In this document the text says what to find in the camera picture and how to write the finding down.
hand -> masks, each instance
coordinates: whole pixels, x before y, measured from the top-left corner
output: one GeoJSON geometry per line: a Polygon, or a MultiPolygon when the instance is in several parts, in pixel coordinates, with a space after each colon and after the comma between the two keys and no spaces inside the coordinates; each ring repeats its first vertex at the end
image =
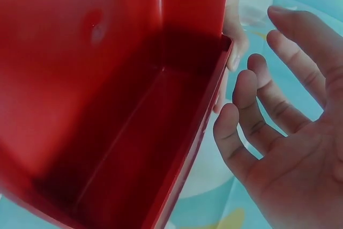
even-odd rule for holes
{"type": "MultiPolygon", "coordinates": [[[[244,53],[249,48],[249,40],[242,25],[240,23],[240,16],[238,13],[238,3],[240,0],[226,0],[226,7],[225,7],[225,19],[224,19],[224,26],[223,26],[223,34],[230,37],[233,40],[233,49],[229,56],[227,62],[227,68],[230,71],[236,71],[238,65],[240,64],[240,60],[244,53]]],[[[215,113],[219,113],[223,103],[225,101],[226,95],[226,86],[228,81],[229,73],[226,70],[221,86],[219,88],[218,100],[215,104],[213,110],[215,113]]]]}
{"type": "Polygon", "coordinates": [[[269,17],[278,31],[268,34],[268,44],[324,112],[312,122],[293,107],[255,54],[214,138],[273,228],[343,228],[343,39],[308,12],[270,8],[269,17]],[[288,137],[265,123],[256,97],[288,137]],[[238,121],[261,160],[243,146],[238,121]]]}

fingernail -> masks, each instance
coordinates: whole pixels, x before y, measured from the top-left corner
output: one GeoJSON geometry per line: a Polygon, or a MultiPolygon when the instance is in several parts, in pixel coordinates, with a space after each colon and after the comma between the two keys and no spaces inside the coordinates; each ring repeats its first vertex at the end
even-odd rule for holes
{"type": "Polygon", "coordinates": [[[282,6],[276,6],[276,5],[270,6],[270,7],[269,7],[269,11],[270,11],[270,12],[273,12],[273,13],[285,13],[285,12],[289,12],[288,9],[283,8],[282,6]]]}
{"type": "Polygon", "coordinates": [[[238,66],[240,65],[240,61],[241,61],[240,56],[236,56],[234,63],[232,65],[232,69],[234,70],[234,72],[237,71],[238,66]]]}

red container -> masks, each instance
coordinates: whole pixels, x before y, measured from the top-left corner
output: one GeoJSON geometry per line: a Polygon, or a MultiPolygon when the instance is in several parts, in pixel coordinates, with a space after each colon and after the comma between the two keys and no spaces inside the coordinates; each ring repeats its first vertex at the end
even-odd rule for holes
{"type": "Polygon", "coordinates": [[[225,0],[0,4],[1,191],[61,227],[163,227],[231,49],[225,0]]]}

patterned tablecloth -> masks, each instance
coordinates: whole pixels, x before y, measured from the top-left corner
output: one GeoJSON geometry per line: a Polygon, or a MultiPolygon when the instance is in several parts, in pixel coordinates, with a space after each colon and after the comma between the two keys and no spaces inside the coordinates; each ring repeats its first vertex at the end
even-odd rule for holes
{"type": "MultiPolygon", "coordinates": [[[[289,100],[305,115],[316,119],[322,110],[266,44],[265,37],[268,31],[273,29],[273,25],[266,18],[266,9],[270,4],[281,5],[292,10],[311,11],[343,35],[342,0],[241,0],[241,23],[249,37],[250,49],[242,60],[238,72],[230,75],[227,98],[231,98],[237,75],[239,71],[246,68],[248,56],[252,53],[261,53],[266,57],[275,81],[289,100]]],[[[265,117],[267,122],[277,128],[267,116],[265,117]]],[[[215,118],[214,114],[210,118],[199,154],[166,228],[270,228],[244,187],[223,163],[212,134],[215,118]]],[[[259,157],[259,153],[247,141],[243,142],[259,157]]],[[[0,228],[56,227],[2,197],[0,228]]]]}

knuckle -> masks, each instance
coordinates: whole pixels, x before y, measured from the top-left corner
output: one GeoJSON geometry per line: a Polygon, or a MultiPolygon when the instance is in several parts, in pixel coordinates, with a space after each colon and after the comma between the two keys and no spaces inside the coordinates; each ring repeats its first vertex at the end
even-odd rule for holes
{"type": "Polygon", "coordinates": [[[250,129],[250,133],[249,133],[250,137],[253,136],[254,134],[260,133],[260,131],[265,125],[266,125],[266,122],[263,120],[256,122],[250,129]]]}
{"type": "Polygon", "coordinates": [[[245,147],[243,144],[239,144],[226,158],[225,160],[227,162],[230,162],[235,157],[239,156],[243,151],[245,151],[245,147]]]}
{"type": "Polygon", "coordinates": [[[286,100],[279,102],[271,112],[271,116],[275,119],[278,119],[280,116],[282,116],[286,110],[290,107],[290,104],[287,103],[286,100]]]}
{"type": "Polygon", "coordinates": [[[303,85],[305,87],[311,86],[311,84],[313,84],[320,76],[320,71],[319,70],[315,70],[310,72],[303,80],[303,85]]]}

